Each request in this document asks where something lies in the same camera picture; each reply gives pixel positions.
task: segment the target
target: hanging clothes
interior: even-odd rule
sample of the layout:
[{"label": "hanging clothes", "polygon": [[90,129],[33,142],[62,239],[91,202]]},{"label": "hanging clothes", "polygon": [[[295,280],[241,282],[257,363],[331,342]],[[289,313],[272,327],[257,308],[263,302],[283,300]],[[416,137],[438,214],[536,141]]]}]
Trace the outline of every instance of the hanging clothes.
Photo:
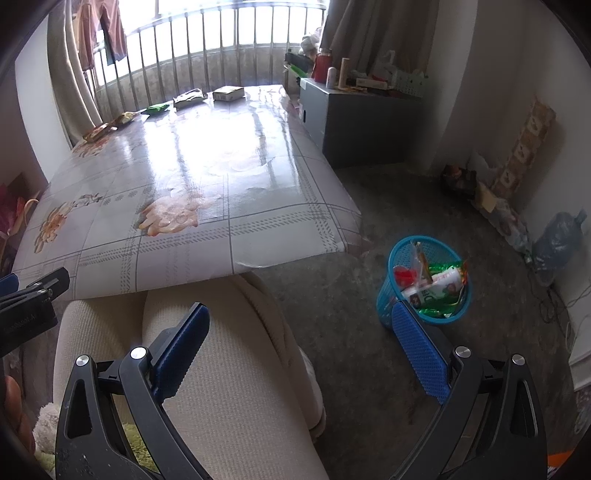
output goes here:
[{"label": "hanging clothes", "polygon": [[122,60],[127,56],[119,0],[82,0],[78,9],[78,42],[82,70],[90,70],[95,66],[93,49],[99,25],[102,25],[105,43],[112,58]]}]

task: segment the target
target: gray cabinet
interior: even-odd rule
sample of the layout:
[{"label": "gray cabinet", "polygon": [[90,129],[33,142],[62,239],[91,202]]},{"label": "gray cabinet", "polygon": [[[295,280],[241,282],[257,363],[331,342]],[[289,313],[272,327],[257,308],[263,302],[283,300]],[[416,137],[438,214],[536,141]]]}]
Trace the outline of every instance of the gray cabinet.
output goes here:
[{"label": "gray cabinet", "polygon": [[300,118],[334,167],[396,163],[406,159],[421,118],[421,100],[300,85]]}]

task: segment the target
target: beige curtain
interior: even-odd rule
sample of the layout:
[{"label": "beige curtain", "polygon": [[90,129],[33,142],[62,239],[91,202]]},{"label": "beige curtain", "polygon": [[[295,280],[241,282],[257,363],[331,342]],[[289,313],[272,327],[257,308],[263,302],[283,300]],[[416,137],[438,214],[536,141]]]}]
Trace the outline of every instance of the beige curtain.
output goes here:
[{"label": "beige curtain", "polygon": [[49,14],[47,57],[61,120],[72,145],[76,145],[82,135],[102,120],[80,67],[72,26],[72,0],[65,0]]},{"label": "beige curtain", "polygon": [[395,50],[397,66],[426,71],[439,0],[330,0],[321,47],[331,48],[333,65],[371,73],[376,59]]}]

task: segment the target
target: floral tablecloth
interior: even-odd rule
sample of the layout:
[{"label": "floral tablecloth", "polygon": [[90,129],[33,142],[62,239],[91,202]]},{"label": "floral tablecloth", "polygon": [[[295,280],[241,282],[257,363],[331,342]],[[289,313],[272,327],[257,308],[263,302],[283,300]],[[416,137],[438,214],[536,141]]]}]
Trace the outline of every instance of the floral tablecloth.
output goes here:
[{"label": "floral tablecloth", "polygon": [[24,233],[21,288],[66,267],[65,299],[361,252],[361,216],[280,86],[140,115],[82,142]]}]

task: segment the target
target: red object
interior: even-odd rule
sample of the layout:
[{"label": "red object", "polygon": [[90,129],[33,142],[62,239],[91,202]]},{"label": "red object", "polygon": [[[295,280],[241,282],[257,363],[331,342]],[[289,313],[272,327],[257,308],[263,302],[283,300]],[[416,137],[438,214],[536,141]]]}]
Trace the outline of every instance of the red object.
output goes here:
[{"label": "red object", "polygon": [[320,53],[316,57],[314,62],[314,68],[312,69],[312,80],[318,83],[326,83],[326,77],[329,74],[329,68],[332,67],[332,54],[330,50],[323,52],[320,49]]},{"label": "red object", "polygon": [[404,290],[405,288],[409,288],[414,285],[417,281],[417,274],[413,270],[409,270],[402,265],[396,265],[394,267],[394,280],[396,281],[396,285],[400,290]]},{"label": "red object", "polygon": [[6,185],[0,184],[0,232],[4,235],[11,233],[24,206],[24,199],[11,195]]}]

